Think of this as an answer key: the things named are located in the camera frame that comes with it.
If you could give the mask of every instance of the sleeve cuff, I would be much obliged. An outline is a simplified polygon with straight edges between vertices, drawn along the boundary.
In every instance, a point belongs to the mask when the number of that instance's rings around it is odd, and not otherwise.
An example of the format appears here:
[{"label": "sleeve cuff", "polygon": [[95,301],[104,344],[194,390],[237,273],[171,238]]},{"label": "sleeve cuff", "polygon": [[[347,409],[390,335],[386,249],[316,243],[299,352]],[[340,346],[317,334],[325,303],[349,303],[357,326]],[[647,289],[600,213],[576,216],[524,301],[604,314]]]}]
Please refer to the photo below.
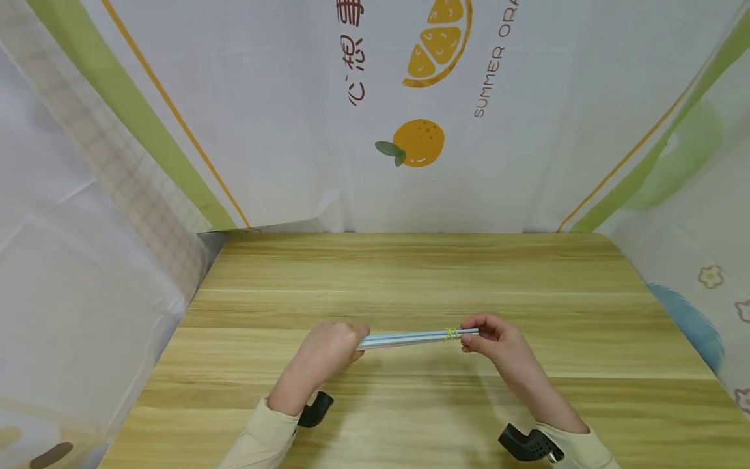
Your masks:
[{"label": "sleeve cuff", "polygon": [[271,410],[266,398],[262,398],[247,420],[243,433],[252,435],[266,449],[281,451],[294,437],[301,414],[289,416]]},{"label": "sleeve cuff", "polygon": [[565,459],[578,467],[608,467],[613,462],[612,453],[593,430],[586,434],[570,433],[544,423],[535,428],[546,434],[565,453]]}]

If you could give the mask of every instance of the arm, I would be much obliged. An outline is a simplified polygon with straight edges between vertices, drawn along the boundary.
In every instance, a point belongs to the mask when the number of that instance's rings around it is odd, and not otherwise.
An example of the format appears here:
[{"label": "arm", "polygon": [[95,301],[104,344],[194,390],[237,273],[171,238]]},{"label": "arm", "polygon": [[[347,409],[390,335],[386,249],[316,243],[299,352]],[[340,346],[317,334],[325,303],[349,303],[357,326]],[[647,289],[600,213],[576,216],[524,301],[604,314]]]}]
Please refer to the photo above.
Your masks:
[{"label": "arm", "polygon": [[529,408],[536,428],[564,453],[556,469],[619,469],[612,454],[550,382],[524,336],[496,316],[481,314],[464,321],[461,350],[480,353],[494,363],[508,388]]},{"label": "arm", "polygon": [[324,323],[310,331],[218,469],[278,467],[292,446],[297,422],[311,396],[362,356],[356,348],[369,333],[366,326],[353,328],[344,323]]}]

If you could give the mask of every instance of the blue illustration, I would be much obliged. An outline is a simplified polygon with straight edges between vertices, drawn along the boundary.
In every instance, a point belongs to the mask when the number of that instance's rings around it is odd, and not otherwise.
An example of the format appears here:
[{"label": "blue illustration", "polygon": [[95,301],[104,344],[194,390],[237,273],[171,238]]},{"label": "blue illustration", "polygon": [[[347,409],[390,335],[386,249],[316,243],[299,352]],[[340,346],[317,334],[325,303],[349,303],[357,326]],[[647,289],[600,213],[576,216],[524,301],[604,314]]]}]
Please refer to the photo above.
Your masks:
[{"label": "blue illustration", "polygon": [[711,321],[678,292],[659,284],[647,285],[711,371],[717,374],[724,359],[724,344]]}]

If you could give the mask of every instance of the black clamp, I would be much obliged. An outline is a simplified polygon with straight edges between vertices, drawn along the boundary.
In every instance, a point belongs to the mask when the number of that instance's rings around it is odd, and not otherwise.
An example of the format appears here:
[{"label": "black clamp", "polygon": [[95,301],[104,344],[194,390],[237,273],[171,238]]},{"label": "black clamp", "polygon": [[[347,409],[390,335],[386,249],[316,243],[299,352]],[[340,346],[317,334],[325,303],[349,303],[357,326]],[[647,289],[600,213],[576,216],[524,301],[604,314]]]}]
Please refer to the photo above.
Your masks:
[{"label": "black clamp", "polygon": [[538,461],[547,458],[555,463],[565,458],[565,453],[546,434],[537,429],[525,435],[509,423],[497,440],[518,461]]},{"label": "black clamp", "polygon": [[313,428],[323,421],[323,417],[326,416],[326,412],[333,405],[333,398],[325,394],[323,391],[318,391],[318,395],[315,396],[315,402],[312,405],[305,405],[302,415],[299,416],[299,422],[297,426],[302,428]]}]

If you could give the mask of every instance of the yellow rubber band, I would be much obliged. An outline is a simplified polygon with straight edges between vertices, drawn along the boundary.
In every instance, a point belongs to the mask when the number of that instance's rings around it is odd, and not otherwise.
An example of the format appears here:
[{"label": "yellow rubber band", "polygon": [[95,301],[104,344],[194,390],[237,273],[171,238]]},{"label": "yellow rubber band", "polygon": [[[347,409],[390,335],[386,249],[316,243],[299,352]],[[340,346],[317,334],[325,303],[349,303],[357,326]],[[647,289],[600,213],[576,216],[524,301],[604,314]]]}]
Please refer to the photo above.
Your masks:
[{"label": "yellow rubber band", "polygon": [[456,329],[445,329],[445,338],[442,341],[457,341],[458,331]]}]

